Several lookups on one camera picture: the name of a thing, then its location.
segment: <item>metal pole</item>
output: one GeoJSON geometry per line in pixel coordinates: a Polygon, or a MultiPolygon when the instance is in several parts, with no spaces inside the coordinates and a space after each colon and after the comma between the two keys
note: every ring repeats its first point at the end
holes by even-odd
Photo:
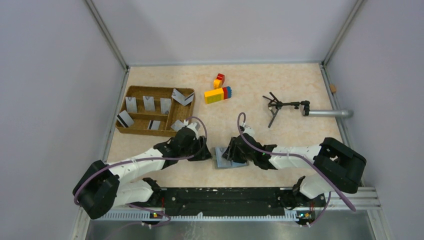
{"type": "Polygon", "coordinates": [[[124,70],[128,70],[128,68],[129,68],[128,64],[125,62],[121,51],[119,50],[117,44],[115,43],[114,39],[112,38],[112,35],[109,32],[108,28],[106,27],[105,22],[103,21],[102,17],[100,16],[100,13],[97,10],[93,0],[83,0],[83,2],[85,3],[88,10],[90,11],[91,16],[94,18],[94,21],[97,24],[98,29],[100,30],[101,34],[103,35],[104,39],[106,40],[107,44],[109,45],[109,48],[112,51],[113,55],[118,60],[119,64],[122,66],[122,68],[124,70]]]}
{"type": "Polygon", "coordinates": [[[328,51],[327,55],[325,56],[324,61],[322,62],[324,67],[326,67],[329,64],[330,59],[332,58],[334,52],[337,50],[337,47],[339,46],[343,37],[347,33],[347,30],[349,29],[353,20],[357,16],[357,13],[359,12],[359,10],[361,9],[361,7],[364,5],[365,2],[366,2],[366,0],[357,0],[356,1],[355,6],[353,6],[352,11],[350,11],[349,16],[347,17],[346,21],[344,22],[343,26],[341,27],[340,32],[338,33],[337,37],[335,38],[333,44],[330,47],[330,50],[328,51]]]}
{"type": "Polygon", "coordinates": [[[353,114],[351,110],[309,110],[309,113],[302,111],[302,115],[306,117],[349,118],[353,114]]]}

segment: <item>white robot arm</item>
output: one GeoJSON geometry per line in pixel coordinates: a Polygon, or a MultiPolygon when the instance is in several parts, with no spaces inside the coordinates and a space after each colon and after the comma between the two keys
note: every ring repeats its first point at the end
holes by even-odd
{"type": "Polygon", "coordinates": [[[95,161],[72,192],[77,203],[91,219],[97,219],[113,207],[147,202],[157,186],[155,181],[131,181],[176,164],[178,161],[174,158],[202,161],[212,157],[206,146],[206,138],[199,136],[198,129],[196,122],[186,125],[168,141],[112,165],[95,161]]]}
{"type": "MultiPolygon", "coordinates": [[[[253,149],[239,135],[231,138],[227,150],[222,155],[227,160],[237,163],[252,161],[264,170],[312,168],[311,165],[314,165],[342,192],[354,194],[358,191],[367,161],[336,139],[326,137],[321,144],[304,147],[261,145],[255,141],[255,131],[251,127],[243,124],[240,129],[244,138],[262,152],[253,149]],[[293,155],[303,156],[311,164],[293,155]]],[[[300,192],[309,199],[332,190],[330,184],[318,173],[301,177],[293,186],[293,191],[300,192]]]]}

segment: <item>gray wall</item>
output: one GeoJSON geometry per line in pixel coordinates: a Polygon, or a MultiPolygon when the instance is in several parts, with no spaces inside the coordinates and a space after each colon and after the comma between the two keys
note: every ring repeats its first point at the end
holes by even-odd
{"type": "Polygon", "coordinates": [[[370,0],[328,67],[397,239],[422,239],[424,2],[370,0]]]}
{"type": "Polygon", "coordinates": [[[321,61],[356,0],[94,0],[129,65],[321,61]]]}
{"type": "Polygon", "coordinates": [[[0,1],[0,239],[69,239],[123,79],[83,1],[0,1]]]}

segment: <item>speckled floor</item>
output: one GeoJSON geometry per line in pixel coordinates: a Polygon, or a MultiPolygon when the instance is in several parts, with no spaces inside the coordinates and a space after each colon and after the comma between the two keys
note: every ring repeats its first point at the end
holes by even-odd
{"type": "MultiPolygon", "coordinates": [[[[236,121],[240,112],[246,113],[246,124],[255,130],[255,139],[261,144],[300,147],[319,144],[325,137],[341,140],[334,118],[304,117],[293,107],[280,110],[268,128],[272,115],[262,95],[268,96],[270,91],[282,102],[309,100],[311,109],[331,109],[317,63],[132,67],[126,88],[131,85],[193,88],[193,115],[207,127],[209,149],[227,146],[232,136],[238,136],[236,121]],[[205,104],[203,92],[213,89],[218,73],[225,74],[224,87],[231,87],[232,98],[205,104]]],[[[138,155],[167,139],[122,134],[115,129],[107,161],[113,163],[138,155]]],[[[285,187],[312,173],[310,169],[262,170],[253,163],[247,167],[215,169],[212,160],[182,160],[144,177],[157,180],[161,187],[285,187]]]]}

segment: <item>small brown object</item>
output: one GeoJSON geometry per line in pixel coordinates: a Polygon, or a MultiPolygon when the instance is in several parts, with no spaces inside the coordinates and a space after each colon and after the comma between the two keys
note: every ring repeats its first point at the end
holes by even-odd
{"type": "MultiPolygon", "coordinates": [[[[123,134],[140,134],[162,137],[175,137],[177,134],[171,128],[171,125],[176,121],[184,120],[193,114],[195,107],[196,96],[188,105],[183,106],[175,101],[171,96],[173,89],[177,89],[180,93],[188,96],[195,90],[192,88],[177,88],[177,87],[154,87],[154,86],[130,86],[125,97],[135,97],[137,102],[137,113],[129,112],[129,116],[134,120],[134,124],[130,127],[123,127],[119,121],[116,121],[115,126],[120,133],[123,134]],[[154,97],[154,107],[156,111],[146,111],[143,104],[143,96],[154,97]],[[161,98],[171,99],[171,108],[169,114],[161,113],[161,98]],[[158,130],[148,129],[150,120],[160,121],[158,130]]],[[[125,101],[123,101],[119,112],[127,109],[125,101]]]]}
{"type": "Polygon", "coordinates": [[[335,94],[337,92],[337,88],[334,84],[330,83],[330,92],[335,94]]]}

